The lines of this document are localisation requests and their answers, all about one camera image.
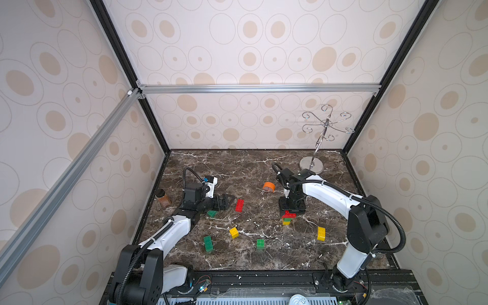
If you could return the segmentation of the red long lego brick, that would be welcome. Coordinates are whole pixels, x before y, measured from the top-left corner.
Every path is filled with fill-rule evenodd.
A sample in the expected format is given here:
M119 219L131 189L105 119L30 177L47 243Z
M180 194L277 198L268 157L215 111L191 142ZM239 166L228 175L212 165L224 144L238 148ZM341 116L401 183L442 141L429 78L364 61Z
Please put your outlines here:
M245 201L242 199L238 199L235 207L235 211L238 213L243 212L243 206L244 206Z
M296 218L297 214L296 213L290 213L288 210L286 210L282 215L282 219L294 219Z

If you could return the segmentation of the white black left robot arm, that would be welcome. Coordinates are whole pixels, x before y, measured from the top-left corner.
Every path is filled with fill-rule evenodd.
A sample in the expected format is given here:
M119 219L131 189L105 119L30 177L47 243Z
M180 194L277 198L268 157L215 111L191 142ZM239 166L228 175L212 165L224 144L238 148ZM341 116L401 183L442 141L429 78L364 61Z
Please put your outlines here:
M156 304L173 288L195 292L193 268L180 264L164 266L164 260L178 241L209 211L227 210L236 197L214 193L215 182L190 183L183 190L182 202L152 237L121 251L109 289L113 304Z

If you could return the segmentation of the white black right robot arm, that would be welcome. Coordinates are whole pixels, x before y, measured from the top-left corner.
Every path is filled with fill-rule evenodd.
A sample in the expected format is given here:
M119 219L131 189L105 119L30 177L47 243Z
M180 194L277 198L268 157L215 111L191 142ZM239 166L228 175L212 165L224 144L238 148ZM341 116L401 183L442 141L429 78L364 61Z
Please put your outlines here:
M407 239L404 228L391 213L382 208L376 197L363 197L348 192L311 170L304 169L295 174L276 163L272 168L277 174L277 181L284 188L284 195L278 201L283 219L304 214L306 198L312 197L333 208L347 220L346 250L330 276L336 291L346 292L357 274L366 269L374 254L394 254L405 247ZM397 228L400 241L392 249L380 249L378 245L390 232L387 221Z

